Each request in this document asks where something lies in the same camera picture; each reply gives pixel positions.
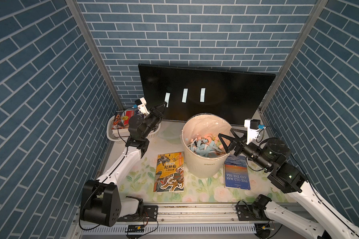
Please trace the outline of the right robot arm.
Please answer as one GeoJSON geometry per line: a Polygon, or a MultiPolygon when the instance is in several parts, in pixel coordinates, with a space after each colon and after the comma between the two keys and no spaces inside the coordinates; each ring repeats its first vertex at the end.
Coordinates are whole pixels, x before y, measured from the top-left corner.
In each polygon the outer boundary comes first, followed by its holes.
{"type": "Polygon", "coordinates": [[[268,173],[268,180],[285,195],[298,202],[314,219],[308,220],[293,213],[269,197],[259,195],[252,203],[252,213],[276,221],[308,239],[359,239],[359,227],[346,219],[310,183],[307,175],[297,167],[286,162],[291,150],[280,139],[271,137],[262,144],[249,142],[237,134],[246,132],[232,128],[232,136],[219,134],[226,152],[246,156],[268,173]]]}

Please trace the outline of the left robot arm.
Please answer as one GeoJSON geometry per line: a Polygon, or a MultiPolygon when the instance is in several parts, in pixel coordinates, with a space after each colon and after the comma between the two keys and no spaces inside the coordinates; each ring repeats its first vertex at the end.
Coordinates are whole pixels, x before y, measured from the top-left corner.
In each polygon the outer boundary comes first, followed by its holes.
{"type": "Polygon", "coordinates": [[[128,128],[130,135],[120,157],[100,177],[96,180],[88,180],[84,184],[79,221],[111,227],[119,218],[143,217],[143,199],[136,197],[121,199],[118,187],[146,153],[149,146],[148,135],[158,128],[166,107],[167,102],[162,102],[149,110],[145,103],[138,105],[142,114],[130,118],[128,128]]]}

